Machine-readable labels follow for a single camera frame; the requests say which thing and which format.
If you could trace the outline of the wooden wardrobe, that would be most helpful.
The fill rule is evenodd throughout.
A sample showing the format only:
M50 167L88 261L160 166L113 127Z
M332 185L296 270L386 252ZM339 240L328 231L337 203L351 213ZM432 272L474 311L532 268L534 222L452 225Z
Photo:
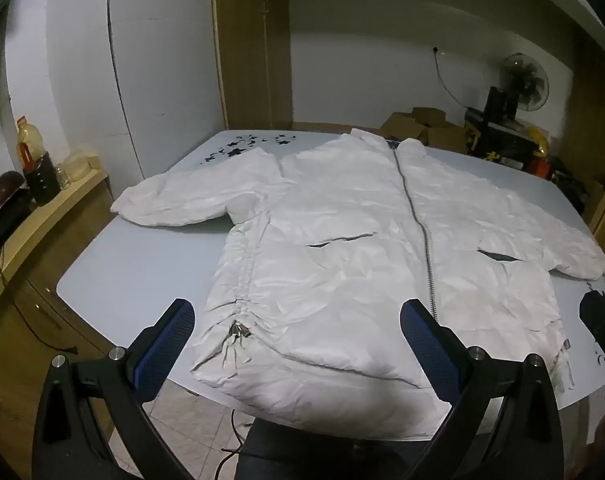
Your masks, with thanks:
M294 122L289 0L212 0L223 116L230 129Z

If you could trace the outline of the black standing fan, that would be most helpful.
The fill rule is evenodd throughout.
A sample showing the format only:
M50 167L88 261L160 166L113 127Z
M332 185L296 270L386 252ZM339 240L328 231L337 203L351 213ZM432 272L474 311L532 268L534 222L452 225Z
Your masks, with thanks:
M523 53L510 55L501 64L502 90L506 94L506 118L519 110L535 112L549 98L549 77L542 65Z

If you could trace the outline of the cardboard box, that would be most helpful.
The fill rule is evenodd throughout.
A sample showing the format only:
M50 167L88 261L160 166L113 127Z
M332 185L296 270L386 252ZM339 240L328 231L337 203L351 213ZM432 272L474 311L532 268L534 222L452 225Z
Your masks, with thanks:
M379 131L388 139L416 139L429 148L468 152L466 130L448 122L444 111L438 108L414 107L411 113L393 112Z

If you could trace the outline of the wooden side counter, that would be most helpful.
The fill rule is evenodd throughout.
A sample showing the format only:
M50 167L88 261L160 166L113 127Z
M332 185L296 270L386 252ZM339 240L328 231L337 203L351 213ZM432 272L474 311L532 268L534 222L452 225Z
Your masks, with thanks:
M31 476L34 424L54 356L98 359L112 344L58 296L81 252L112 221L103 170L36 208L0 250L0 453L18 476Z

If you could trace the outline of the white puffer jacket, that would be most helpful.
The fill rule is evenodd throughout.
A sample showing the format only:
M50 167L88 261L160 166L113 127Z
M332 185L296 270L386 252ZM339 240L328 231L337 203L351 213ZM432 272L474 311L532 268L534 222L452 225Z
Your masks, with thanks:
M276 157L253 148L159 174L112 206L139 226L232 220L193 339L191 373L286 424L426 440L447 414L400 328L422 304L498 359L567 362L551 281L605 273L593 237L513 191L353 130Z

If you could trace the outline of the orange juice bottle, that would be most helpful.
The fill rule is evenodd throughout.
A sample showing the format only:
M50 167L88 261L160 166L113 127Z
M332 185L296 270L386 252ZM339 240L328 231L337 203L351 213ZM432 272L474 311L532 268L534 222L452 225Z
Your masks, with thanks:
M37 168L38 161L45 155L43 139L40 130L31 125L25 116L16 122L17 125L17 154L22 169L29 174Z

